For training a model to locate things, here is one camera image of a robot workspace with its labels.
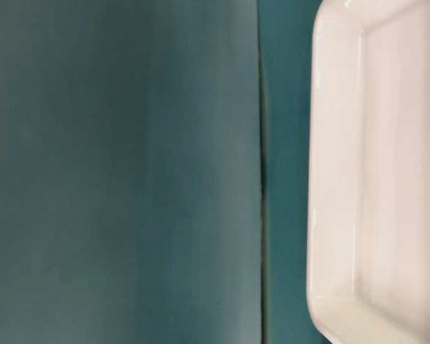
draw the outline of teal background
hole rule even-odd
[[[252,344],[257,7],[0,0],[0,344]]]
[[[259,0],[264,151],[264,337],[328,343],[306,304],[312,26],[320,0]]]

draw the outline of white porcelain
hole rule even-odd
[[[334,344],[430,343],[430,0],[324,0],[307,300]]]

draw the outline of teal surface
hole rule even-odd
[[[260,342],[257,8],[0,0],[0,344]]]
[[[327,343],[306,304],[312,26],[320,0],[259,0],[267,344]]]

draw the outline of white ceramic dish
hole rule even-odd
[[[324,0],[307,299],[334,344],[430,343],[430,0]]]

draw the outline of teal paper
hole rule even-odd
[[[320,0],[259,0],[267,344],[327,343],[306,304],[312,26]]]

